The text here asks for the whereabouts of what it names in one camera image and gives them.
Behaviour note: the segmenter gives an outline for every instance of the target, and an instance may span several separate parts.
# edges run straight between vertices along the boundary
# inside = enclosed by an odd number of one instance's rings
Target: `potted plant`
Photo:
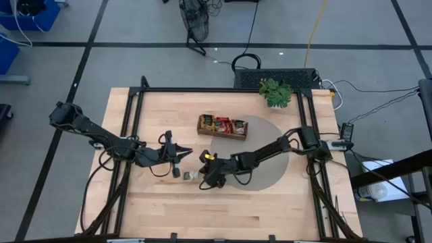
[[[261,79],[259,94],[264,95],[267,106],[272,109],[282,109],[291,101],[291,87],[288,84],[280,84],[274,79]]]

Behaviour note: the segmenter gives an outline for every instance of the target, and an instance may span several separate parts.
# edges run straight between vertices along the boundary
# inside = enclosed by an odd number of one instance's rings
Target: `wooden box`
[[[225,133],[225,132],[213,132],[207,129],[202,129],[200,127],[200,116],[198,117],[198,124],[196,125],[196,131],[198,132],[198,134],[205,134],[205,135],[211,135],[211,136],[218,136],[221,138],[231,138],[231,139],[236,139],[236,140],[241,140],[241,141],[245,141],[246,137],[248,136],[248,125],[249,123],[247,121],[244,122],[244,134],[243,135],[239,135],[239,134],[233,134],[233,133]]]

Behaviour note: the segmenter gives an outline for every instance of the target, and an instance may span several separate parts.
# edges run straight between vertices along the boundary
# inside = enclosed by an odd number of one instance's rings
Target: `red snack bag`
[[[231,132],[231,120],[228,117],[216,117],[215,121],[215,131],[216,132]]]

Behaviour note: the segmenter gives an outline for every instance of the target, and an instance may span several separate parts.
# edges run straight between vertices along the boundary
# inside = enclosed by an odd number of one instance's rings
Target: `gray circular mat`
[[[261,117],[242,116],[234,119],[240,119],[249,123],[248,137],[245,141],[238,141],[229,138],[213,137],[210,145],[210,152],[217,153],[219,158],[229,159],[233,153],[241,153],[244,151],[253,152],[261,147],[275,142],[282,135],[279,128],[273,125],[270,121]],[[233,175],[227,175],[227,184],[239,188],[241,190],[264,190],[274,185],[286,171],[288,166],[288,153],[283,153],[274,156],[262,162],[252,174],[252,180],[248,185],[239,184]],[[238,175],[241,182],[249,180],[249,174]]]

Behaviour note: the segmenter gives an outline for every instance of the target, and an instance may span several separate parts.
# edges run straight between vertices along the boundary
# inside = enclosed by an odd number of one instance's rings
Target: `fan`
[[[200,50],[190,46],[189,40],[192,39],[196,44],[203,42],[209,35],[209,13],[207,4],[203,0],[180,0],[180,11],[183,23],[188,30],[186,46],[201,55],[206,55],[206,51],[198,45]]]

